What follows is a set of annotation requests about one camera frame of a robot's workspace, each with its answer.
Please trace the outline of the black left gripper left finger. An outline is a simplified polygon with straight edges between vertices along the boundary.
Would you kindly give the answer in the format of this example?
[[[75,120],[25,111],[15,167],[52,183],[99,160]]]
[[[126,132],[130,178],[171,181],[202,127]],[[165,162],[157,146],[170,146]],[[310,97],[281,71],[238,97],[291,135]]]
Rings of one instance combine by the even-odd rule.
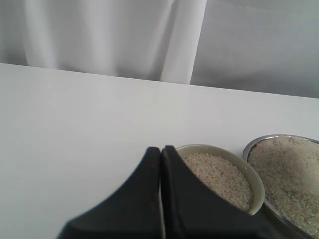
[[[111,196],[71,219],[60,239],[160,239],[160,155],[146,149],[130,177]]]

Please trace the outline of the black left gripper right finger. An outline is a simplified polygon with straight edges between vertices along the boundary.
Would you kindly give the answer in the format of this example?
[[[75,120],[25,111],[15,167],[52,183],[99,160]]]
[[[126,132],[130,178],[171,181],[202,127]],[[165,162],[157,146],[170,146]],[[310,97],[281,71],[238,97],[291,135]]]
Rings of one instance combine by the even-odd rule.
[[[177,149],[161,153],[161,201],[167,239],[274,239],[264,218],[251,215],[209,190]]]

